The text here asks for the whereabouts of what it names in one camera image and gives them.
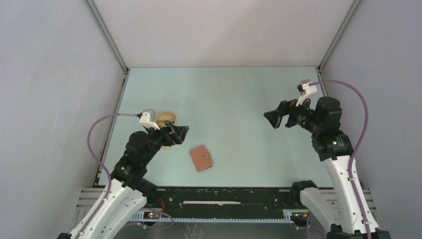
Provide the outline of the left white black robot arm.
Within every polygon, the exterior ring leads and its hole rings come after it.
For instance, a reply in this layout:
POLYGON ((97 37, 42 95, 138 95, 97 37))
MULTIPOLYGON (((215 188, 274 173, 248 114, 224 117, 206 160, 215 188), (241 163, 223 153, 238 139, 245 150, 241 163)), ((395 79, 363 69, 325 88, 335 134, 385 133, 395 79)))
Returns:
POLYGON ((165 127, 132 133, 110 181, 93 207, 69 233, 60 239, 111 239, 128 219, 143 207, 156 204, 157 186, 144 178, 147 165, 164 146, 182 144, 188 126, 165 121, 165 127))

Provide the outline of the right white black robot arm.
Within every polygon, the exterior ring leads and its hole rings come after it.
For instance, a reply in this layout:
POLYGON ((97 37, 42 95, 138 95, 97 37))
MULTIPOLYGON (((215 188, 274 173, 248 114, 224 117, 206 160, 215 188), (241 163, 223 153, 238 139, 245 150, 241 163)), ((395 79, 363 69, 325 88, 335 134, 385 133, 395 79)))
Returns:
POLYGON ((279 128, 288 116, 287 128, 296 125, 311 133, 312 146, 324 164, 333 184, 336 205, 328 202, 311 181, 292 184, 289 200, 295 208, 306 207, 319 221, 327 239, 389 239, 390 233, 379 228, 365 201, 349 137, 340 130, 342 109, 331 97, 318 99, 315 109, 311 101, 301 105, 297 100, 281 101, 275 110, 264 113, 273 128, 279 128))

